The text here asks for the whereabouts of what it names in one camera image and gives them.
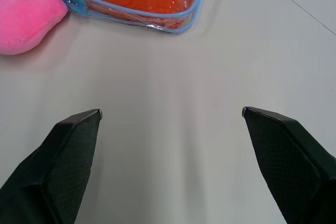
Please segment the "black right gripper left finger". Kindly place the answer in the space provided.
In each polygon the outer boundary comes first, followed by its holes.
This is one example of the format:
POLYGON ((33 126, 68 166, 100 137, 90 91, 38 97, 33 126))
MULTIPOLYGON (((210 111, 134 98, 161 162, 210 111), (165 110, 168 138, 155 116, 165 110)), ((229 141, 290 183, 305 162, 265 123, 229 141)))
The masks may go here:
POLYGON ((1 187, 1 223, 74 223, 96 148, 100 109, 52 128, 1 187))

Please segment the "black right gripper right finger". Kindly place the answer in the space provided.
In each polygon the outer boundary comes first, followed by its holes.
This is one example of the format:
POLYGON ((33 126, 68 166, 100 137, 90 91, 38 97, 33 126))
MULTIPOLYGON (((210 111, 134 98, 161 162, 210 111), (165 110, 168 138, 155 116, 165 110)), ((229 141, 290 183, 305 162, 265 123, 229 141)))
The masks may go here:
POLYGON ((250 106, 242 116, 286 223, 335 223, 335 157, 292 118, 250 106))

